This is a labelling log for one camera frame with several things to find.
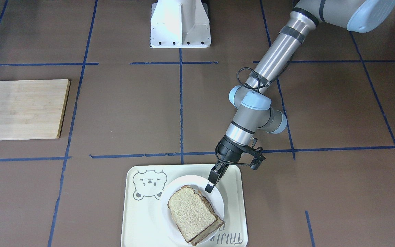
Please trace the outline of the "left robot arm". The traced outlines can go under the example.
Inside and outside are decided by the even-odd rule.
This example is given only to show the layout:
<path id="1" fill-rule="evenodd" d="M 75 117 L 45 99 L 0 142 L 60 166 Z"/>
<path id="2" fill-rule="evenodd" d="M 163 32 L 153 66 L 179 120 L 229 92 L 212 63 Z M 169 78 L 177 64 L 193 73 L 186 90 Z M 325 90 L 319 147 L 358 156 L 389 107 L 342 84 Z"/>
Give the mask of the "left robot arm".
<path id="1" fill-rule="evenodd" d="M 366 33 L 378 27 L 392 12 L 395 0 L 300 0 L 290 12 L 290 19 L 280 30 L 249 77 L 229 93 L 229 101 L 237 112 L 215 147 L 216 163 L 208 176 L 205 191 L 211 193 L 229 165 L 239 165 L 243 154 L 253 156 L 248 164 L 257 170 L 265 160 L 262 147 L 255 148 L 257 130 L 281 133 L 287 118 L 271 108 L 271 100 L 264 95 L 273 81 L 284 72 L 295 51 L 306 36 L 320 23 L 328 23 L 348 31 Z"/>

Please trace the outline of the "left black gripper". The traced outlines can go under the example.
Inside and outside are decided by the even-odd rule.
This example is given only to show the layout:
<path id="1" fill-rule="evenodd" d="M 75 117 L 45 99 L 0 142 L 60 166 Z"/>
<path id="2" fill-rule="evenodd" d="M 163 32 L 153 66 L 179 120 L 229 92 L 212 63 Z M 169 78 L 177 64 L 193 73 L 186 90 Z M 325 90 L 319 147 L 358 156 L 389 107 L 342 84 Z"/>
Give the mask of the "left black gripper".
<path id="1" fill-rule="evenodd" d="M 239 163 L 246 147 L 249 146 L 239 144 L 230 139 L 228 136 L 224 136 L 216 145 L 215 154 L 217 158 L 223 161 L 249 166 L 249 164 Z M 216 184 L 221 180 L 228 167 L 229 164 L 219 161 L 212 167 L 208 176 L 208 183 L 205 188 L 206 192 L 211 193 L 213 191 Z"/>

